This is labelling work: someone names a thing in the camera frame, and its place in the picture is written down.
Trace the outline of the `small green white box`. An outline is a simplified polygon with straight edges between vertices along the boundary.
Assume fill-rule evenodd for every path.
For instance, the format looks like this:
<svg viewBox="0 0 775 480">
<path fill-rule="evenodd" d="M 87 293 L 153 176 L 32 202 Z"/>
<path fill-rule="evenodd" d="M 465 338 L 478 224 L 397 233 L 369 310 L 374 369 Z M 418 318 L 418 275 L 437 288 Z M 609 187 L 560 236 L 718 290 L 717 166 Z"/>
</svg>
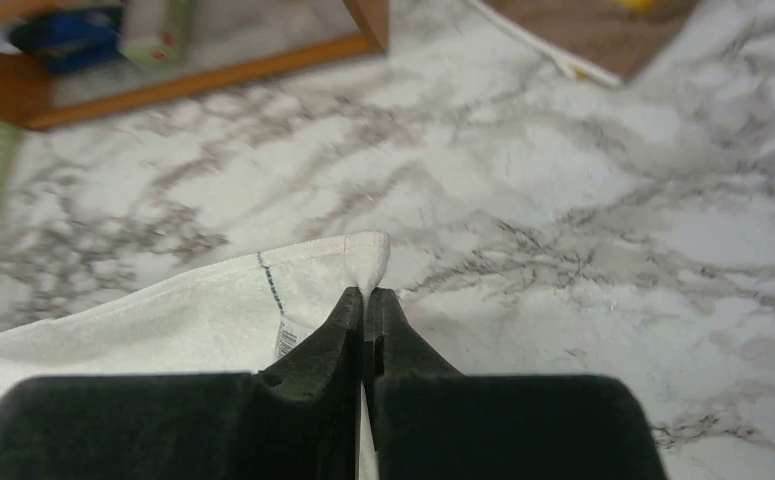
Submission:
<svg viewBox="0 0 775 480">
<path fill-rule="evenodd" d="M 141 68 L 157 68 L 185 57 L 195 12 L 190 0 L 131 0 L 123 9 L 118 50 Z"/>
</svg>

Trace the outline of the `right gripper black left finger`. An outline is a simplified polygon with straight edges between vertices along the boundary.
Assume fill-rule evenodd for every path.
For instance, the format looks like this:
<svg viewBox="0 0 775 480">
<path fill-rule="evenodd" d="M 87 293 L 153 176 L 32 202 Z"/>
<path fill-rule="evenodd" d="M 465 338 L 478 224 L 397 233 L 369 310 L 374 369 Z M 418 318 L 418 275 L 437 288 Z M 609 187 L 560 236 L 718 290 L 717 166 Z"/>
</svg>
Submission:
<svg viewBox="0 0 775 480">
<path fill-rule="evenodd" d="M 0 399 L 0 479 L 354 479 L 364 300 L 256 372 L 38 377 Z"/>
</svg>

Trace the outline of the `blue object lower shelf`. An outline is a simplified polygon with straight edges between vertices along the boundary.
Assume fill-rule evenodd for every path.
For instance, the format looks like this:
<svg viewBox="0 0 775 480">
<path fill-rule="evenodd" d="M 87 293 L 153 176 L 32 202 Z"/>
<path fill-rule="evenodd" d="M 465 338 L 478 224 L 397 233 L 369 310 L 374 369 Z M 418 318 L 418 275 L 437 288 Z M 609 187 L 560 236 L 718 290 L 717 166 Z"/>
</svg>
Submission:
<svg viewBox="0 0 775 480">
<path fill-rule="evenodd" d="M 51 74 L 76 73 L 121 57 L 123 13 L 117 3 L 42 14 L 11 28 L 8 40 Z"/>
</svg>

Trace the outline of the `wooden shelf rack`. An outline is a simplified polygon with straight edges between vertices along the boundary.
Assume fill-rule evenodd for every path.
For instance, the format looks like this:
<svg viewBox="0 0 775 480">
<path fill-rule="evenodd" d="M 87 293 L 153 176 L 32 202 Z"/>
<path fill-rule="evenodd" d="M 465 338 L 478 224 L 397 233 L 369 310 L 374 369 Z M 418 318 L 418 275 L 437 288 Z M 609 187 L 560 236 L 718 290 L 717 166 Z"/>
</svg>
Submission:
<svg viewBox="0 0 775 480">
<path fill-rule="evenodd" d="M 22 20 L 75 13 L 84 1 L 0 1 L 0 38 Z M 128 59 L 65 75 L 0 51 L 0 120 L 29 130 L 208 92 L 390 45 L 387 1 L 197 1 L 179 61 Z"/>
</svg>

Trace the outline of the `brown yellow cloth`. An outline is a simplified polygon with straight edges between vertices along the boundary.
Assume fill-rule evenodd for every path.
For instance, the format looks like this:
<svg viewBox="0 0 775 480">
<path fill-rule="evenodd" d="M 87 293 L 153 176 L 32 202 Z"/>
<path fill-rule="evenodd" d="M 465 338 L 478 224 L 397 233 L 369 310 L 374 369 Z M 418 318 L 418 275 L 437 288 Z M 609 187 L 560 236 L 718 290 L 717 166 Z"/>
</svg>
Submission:
<svg viewBox="0 0 775 480">
<path fill-rule="evenodd" d="M 690 0 L 473 1 L 506 33 L 548 56 L 569 78 L 619 87 L 681 32 Z"/>
</svg>

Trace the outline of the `white towel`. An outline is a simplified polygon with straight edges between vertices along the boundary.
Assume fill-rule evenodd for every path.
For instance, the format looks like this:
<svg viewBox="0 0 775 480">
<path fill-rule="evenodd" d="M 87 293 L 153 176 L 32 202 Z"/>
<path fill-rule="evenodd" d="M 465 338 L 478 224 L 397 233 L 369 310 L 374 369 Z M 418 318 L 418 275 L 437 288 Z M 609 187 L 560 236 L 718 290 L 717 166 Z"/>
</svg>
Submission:
<svg viewBox="0 0 775 480">
<path fill-rule="evenodd" d="M 52 376 L 256 373 L 326 320 L 342 293 L 364 307 L 381 281 L 389 238 L 362 232 L 257 252 L 201 267 L 123 298 L 0 333 L 0 399 Z M 361 432 L 358 475 L 372 441 Z"/>
</svg>

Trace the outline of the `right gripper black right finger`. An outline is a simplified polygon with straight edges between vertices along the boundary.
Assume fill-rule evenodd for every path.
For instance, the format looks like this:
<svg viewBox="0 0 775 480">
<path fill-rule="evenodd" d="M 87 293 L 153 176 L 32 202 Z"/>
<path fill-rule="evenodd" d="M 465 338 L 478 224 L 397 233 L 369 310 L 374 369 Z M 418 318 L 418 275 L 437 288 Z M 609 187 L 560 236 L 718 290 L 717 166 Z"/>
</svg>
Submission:
<svg viewBox="0 0 775 480">
<path fill-rule="evenodd" d="M 645 413 L 601 375 L 465 375 L 375 289 L 364 388 L 382 479 L 662 479 Z"/>
</svg>

